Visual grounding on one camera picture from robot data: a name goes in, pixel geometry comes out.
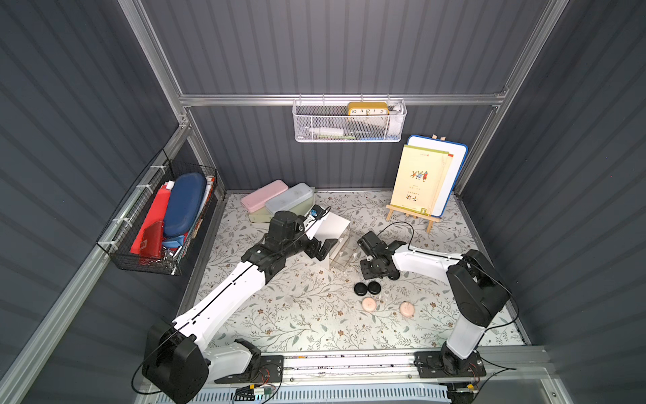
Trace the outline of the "white drawer cabinet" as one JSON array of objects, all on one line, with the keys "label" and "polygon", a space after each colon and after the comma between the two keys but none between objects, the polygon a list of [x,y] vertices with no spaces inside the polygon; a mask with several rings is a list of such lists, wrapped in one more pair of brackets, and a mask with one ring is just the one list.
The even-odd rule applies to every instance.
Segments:
[{"label": "white drawer cabinet", "polygon": [[326,239],[336,238],[337,243],[329,252],[330,255],[334,255],[348,240],[348,227],[350,225],[350,220],[345,219],[331,211],[321,220],[321,225],[316,228],[316,233],[314,237],[324,242]]}]

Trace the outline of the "pink earphone case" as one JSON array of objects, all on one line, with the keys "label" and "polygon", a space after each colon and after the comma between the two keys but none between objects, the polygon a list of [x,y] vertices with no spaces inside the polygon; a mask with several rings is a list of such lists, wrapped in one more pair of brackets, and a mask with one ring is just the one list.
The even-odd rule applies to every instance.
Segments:
[{"label": "pink earphone case", "polygon": [[362,300],[361,306],[366,312],[375,312],[377,309],[377,302],[372,297],[366,297]]},{"label": "pink earphone case", "polygon": [[400,304],[400,314],[405,318],[412,318],[415,315],[415,311],[415,306],[408,301]]}]

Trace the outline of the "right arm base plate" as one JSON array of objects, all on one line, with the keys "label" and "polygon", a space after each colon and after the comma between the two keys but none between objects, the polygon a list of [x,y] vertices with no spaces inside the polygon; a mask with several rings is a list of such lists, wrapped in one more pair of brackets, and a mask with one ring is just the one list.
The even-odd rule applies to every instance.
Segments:
[{"label": "right arm base plate", "polygon": [[484,360],[477,351],[461,359],[449,351],[418,351],[413,365],[422,379],[480,378],[487,375]]}]

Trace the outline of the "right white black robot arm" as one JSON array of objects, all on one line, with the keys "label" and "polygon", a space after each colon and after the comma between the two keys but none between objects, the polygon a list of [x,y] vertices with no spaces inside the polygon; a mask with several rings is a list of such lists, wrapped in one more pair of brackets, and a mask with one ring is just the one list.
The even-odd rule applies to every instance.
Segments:
[{"label": "right white black robot arm", "polygon": [[465,361],[477,350],[486,329],[511,299],[489,259],[478,250],[444,254],[402,241],[386,243],[372,231],[360,237],[358,247],[366,255],[360,264],[365,279],[396,280],[410,272],[450,286],[459,319],[442,350],[452,360]]}]

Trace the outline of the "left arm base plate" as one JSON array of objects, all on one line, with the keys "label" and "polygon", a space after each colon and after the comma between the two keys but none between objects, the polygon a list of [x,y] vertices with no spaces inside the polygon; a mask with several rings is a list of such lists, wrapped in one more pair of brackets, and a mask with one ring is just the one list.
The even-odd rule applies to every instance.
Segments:
[{"label": "left arm base plate", "polygon": [[263,355],[252,359],[248,367],[240,374],[227,375],[214,381],[216,385],[225,384],[262,384],[281,382],[284,374],[283,355]]}]

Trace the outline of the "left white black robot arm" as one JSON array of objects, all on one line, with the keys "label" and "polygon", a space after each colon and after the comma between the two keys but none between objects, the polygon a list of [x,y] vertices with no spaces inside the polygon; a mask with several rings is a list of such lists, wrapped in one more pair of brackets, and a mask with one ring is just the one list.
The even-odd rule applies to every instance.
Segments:
[{"label": "left white black robot arm", "polygon": [[144,358],[137,373],[175,403],[193,400],[209,381],[229,375],[255,377],[260,350],[244,339],[211,349],[216,332],[251,296],[304,253],[322,261],[337,240],[321,241],[316,232],[330,211],[314,205],[306,216],[281,210],[260,242],[249,247],[228,277],[202,301],[171,322],[159,321],[147,332]]}]

